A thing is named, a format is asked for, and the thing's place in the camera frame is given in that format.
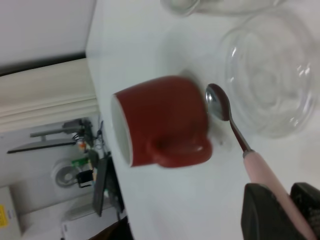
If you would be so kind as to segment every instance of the mug handle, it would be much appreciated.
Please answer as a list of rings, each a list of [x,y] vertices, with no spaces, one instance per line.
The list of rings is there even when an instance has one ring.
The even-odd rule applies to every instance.
[[[187,143],[186,151],[175,148],[181,147],[181,142]],[[190,139],[183,139],[181,142],[175,142],[165,147],[159,147],[159,142],[150,141],[147,144],[147,151],[153,157],[153,161],[165,168],[179,168],[196,164],[202,164],[208,161],[212,155],[213,147],[206,135],[198,137],[190,137]]]

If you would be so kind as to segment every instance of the wall molding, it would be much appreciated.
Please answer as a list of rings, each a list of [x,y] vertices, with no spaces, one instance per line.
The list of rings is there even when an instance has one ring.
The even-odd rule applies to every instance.
[[[0,77],[0,132],[98,112],[86,58]]]

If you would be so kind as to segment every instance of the spoon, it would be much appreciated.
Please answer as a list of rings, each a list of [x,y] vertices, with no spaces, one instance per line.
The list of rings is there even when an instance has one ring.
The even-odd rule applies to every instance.
[[[225,91],[216,84],[209,84],[206,88],[205,99],[210,114],[222,121],[230,121],[232,131],[243,150],[244,166],[251,182],[267,186],[275,195],[295,228],[307,240],[316,240],[317,238],[311,227],[291,200],[276,175],[262,156],[250,148],[237,128],[232,118],[230,102]]]
[[[209,84],[206,88],[205,98],[210,114],[216,116],[222,121],[230,121],[232,131],[243,150],[243,154],[246,155],[247,153],[252,152],[251,147],[237,128],[232,118],[229,98],[225,91],[216,84]]]

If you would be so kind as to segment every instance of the red mug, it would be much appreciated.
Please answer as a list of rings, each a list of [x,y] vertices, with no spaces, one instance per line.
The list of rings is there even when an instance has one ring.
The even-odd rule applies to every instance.
[[[185,167],[212,155],[204,97],[186,77],[164,76],[119,91],[112,97],[111,113],[130,167]]]

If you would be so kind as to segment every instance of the clear glass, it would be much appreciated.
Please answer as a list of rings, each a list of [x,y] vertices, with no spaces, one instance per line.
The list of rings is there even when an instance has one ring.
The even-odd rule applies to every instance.
[[[307,28],[283,10],[253,16],[227,33],[214,73],[235,121],[269,137],[301,127],[316,102],[314,51]]]
[[[161,0],[174,14],[245,15],[278,6],[285,0]]]

